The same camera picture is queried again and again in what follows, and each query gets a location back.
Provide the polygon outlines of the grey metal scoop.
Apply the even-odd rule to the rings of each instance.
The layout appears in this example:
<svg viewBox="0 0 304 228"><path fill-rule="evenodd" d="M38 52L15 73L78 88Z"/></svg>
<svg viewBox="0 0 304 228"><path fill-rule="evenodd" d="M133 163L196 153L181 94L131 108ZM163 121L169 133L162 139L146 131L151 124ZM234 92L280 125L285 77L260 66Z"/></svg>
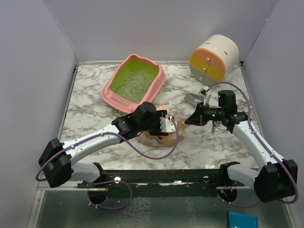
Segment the grey metal scoop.
<svg viewBox="0 0 304 228"><path fill-rule="evenodd" d="M198 103L203 102L203 97L199 93L198 94L187 93L184 97L184 100L193 107L196 107Z"/></svg>

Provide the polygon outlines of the peach cat litter bag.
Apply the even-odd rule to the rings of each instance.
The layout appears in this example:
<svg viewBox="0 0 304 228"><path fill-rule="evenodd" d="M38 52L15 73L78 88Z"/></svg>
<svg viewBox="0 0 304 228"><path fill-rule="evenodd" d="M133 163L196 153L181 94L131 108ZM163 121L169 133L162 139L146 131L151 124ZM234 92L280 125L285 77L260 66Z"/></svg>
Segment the peach cat litter bag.
<svg viewBox="0 0 304 228"><path fill-rule="evenodd" d="M189 126L185 124L185 120L187 118L184 116L176 116L175 121L177 122L177 127L179 131L179 142L184 139L184 132L186 128ZM169 133L168 136L152 136L148 132L140 133L137 136L136 141L145 146L150 147L172 147L176 142L176 133Z"/></svg>

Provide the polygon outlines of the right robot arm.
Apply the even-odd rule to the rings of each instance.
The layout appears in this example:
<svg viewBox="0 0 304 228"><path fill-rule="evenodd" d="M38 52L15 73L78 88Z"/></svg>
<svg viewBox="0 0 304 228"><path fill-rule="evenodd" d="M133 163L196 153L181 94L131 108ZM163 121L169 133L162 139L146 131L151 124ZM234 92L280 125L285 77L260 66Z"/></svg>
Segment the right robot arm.
<svg viewBox="0 0 304 228"><path fill-rule="evenodd" d="M259 171L242 166L239 162L222 164L218 180L223 186L238 181L252 188L263 203L294 196L298 166L294 160L286 160L277 153L256 131L245 112L239 112L236 96L232 90L218 92L218 107L198 103L194 113L185 124L205 126L209 121L220 121L235 135L254 158Z"/></svg>

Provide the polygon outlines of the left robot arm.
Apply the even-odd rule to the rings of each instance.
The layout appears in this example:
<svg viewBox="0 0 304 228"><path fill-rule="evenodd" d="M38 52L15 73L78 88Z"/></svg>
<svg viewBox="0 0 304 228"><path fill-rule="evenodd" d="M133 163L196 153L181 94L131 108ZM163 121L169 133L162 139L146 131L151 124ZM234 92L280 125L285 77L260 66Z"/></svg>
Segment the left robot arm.
<svg viewBox="0 0 304 228"><path fill-rule="evenodd" d="M86 156L108 146L127 142L140 133L167 136L175 132L174 119L167 110L157 110L150 102L143 102L134 112L117 117L101 130L82 138L60 142L55 138L48 142L38 160L40 170L51 188L69 180L86 181L98 188L104 184L105 176L98 163L82 164Z"/></svg>

